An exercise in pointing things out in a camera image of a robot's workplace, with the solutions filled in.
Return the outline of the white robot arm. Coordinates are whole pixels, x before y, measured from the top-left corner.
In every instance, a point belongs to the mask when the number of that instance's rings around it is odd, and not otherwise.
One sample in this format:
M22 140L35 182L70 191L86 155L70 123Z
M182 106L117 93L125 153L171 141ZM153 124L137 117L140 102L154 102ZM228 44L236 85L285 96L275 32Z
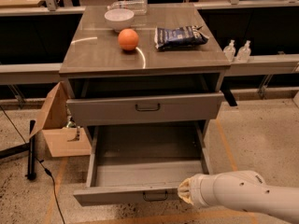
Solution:
M196 207L224 206L299 224L299 188L266 185L254 171L194 175L178 186L178 196Z

